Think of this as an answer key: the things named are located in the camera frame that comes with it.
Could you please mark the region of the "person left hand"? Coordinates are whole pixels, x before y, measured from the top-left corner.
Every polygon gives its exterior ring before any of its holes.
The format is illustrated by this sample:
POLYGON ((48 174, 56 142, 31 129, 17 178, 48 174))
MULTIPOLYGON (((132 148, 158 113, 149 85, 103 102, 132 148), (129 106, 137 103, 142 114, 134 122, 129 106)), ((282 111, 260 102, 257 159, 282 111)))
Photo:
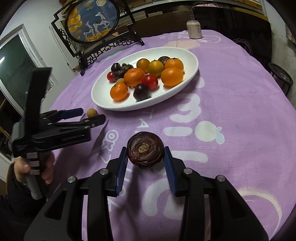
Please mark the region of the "person left hand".
MULTIPOLYGON (((53 181, 53 170, 54 170, 54 162, 55 157, 52 152, 50 152, 50 155, 48 159, 45 162, 45 169, 43 173, 41 174, 41 178, 45 181, 45 183, 48 185, 53 181)), ((22 157, 14 158, 14 173, 16 176, 16 179, 21 183, 26 183, 25 175, 30 172, 30 166, 22 157)))

